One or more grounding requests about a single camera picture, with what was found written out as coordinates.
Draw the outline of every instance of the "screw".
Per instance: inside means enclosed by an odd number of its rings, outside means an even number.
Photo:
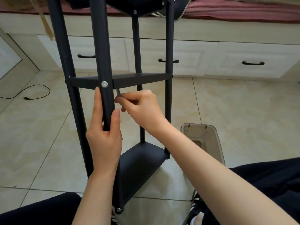
[[[104,88],[106,88],[108,86],[108,83],[106,81],[102,81],[101,82],[101,86],[104,87]]]

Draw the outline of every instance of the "white drawer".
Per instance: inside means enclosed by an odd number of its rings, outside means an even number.
[[[56,41],[50,41],[46,35],[38,35],[38,38],[48,50],[49,54],[55,60],[57,65],[62,68]],[[93,37],[69,36],[69,43],[74,67],[76,69],[97,69],[95,58],[78,57],[78,55],[95,55]],[[110,58],[112,70],[129,71],[124,38],[110,38]]]
[[[135,72],[133,39],[125,39],[129,70]],[[141,39],[142,72],[164,73],[166,60],[166,41]],[[174,75],[204,75],[217,49],[218,42],[174,40],[173,64]]]
[[[280,78],[300,59],[300,45],[219,42],[206,75]]]

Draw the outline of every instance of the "black drawer handle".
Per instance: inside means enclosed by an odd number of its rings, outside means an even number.
[[[96,58],[96,55],[94,56],[82,56],[82,55],[77,55],[79,58]]]
[[[163,61],[161,58],[158,60],[159,62],[166,62],[166,61]],[[175,61],[173,61],[173,63],[178,63],[179,62],[179,60],[175,60]]]
[[[246,61],[243,61],[242,64],[243,65],[264,65],[265,63],[264,62],[260,62],[260,63],[248,63]]]

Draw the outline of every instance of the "right hand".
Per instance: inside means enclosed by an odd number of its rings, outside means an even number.
[[[163,115],[156,95],[150,90],[123,93],[116,97],[115,102],[122,106],[121,111],[127,111],[134,121],[151,135],[161,125],[168,123]]]

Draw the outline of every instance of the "power cord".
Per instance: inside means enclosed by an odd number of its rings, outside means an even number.
[[[30,87],[37,86],[37,85],[31,85],[31,86],[28,86],[28,87],[24,88],[22,91],[24,91],[24,90],[26,90],[26,89],[28,89],[28,88],[30,88]],[[49,93],[48,93],[47,95],[45,95],[45,96],[42,96],[42,97],[39,97],[39,98],[35,98],[35,99],[30,99],[30,98],[28,98],[28,97],[24,97],[24,99],[25,99],[25,100],[36,100],[36,99],[44,98],[44,97],[46,97],[46,96],[48,96],[48,95],[50,94],[50,88],[48,88],[48,90],[49,90]],[[0,96],[0,98],[3,98],[3,99],[13,99],[13,98],[17,97],[22,91],[20,91],[17,95],[15,95],[15,96],[12,97],[12,98],[5,98],[5,97],[1,97],[1,96]]]

